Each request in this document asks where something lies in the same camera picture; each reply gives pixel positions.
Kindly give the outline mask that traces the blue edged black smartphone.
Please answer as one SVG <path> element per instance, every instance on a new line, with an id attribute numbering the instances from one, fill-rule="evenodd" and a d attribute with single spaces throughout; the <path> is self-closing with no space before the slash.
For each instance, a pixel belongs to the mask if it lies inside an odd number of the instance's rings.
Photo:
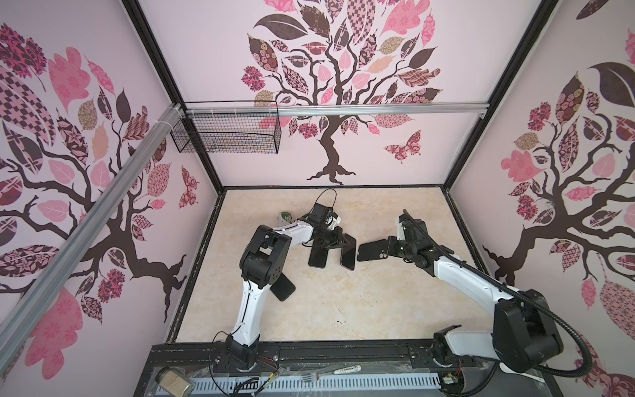
<path id="1" fill-rule="evenodd" d="M 327 265 L 328 248 L 324 243 L 314 244 L 311 246 L 309 254 L 309 266 L 312 268 L 323 269 Z"/>

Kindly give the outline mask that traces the purple smartphone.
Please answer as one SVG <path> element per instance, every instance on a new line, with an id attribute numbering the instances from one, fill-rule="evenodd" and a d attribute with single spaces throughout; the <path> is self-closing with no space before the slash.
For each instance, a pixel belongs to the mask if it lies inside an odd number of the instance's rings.
<path id="1" fill-rule="evenodd" d="M 342 238 L 342 250 L 340 256 L 340 264 L 354 271 L 356 266 L 357 240 L 351 235 L 345 233 Z"/>

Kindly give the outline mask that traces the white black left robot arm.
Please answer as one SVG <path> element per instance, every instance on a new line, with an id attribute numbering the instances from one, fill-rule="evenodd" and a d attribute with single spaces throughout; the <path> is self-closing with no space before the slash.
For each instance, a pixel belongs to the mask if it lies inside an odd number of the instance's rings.
<path id="1" fill-rule="evenodd" d="M 228 333 L 224 348 L 228 359 L 242 371 L 256 365 L 261 338 L 261 318 L 266 298 L 273 295 L 280 302 L 294 294 L 296 287 L 284 274 L 290 248 L 309 246 L 309 266 L 323 268 L 329 251 L 340 250 L 340 263 L 355 269 L 357 240 L 339 226 L 299 219 L 281 228 L 259 226 L 241 256 L 241 305 L 234 329 Z"/>

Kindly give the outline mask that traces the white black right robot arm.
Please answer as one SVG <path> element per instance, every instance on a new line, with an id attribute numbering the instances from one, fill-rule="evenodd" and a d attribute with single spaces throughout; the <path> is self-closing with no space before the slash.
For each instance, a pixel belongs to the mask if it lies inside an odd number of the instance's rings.
<path id="1" fill-rule="evenodd" d="M 458 289 L 481 306 L 493 323 L 489 331 L 465 330 L 460 324 L 434 334 L 435 359 L 471 356 L 503 362 L 515 372 L 542 365 L 563 351 L 553 318 L 536 309 L 545 300 L 534 290 L 509 292 L 476 268 L 463 264 L 428 236 L 425 222 L 406 213 L 397 220 L 397 235 L 389 238 L 388 254 L 411 262 L 430 276 Z"/>

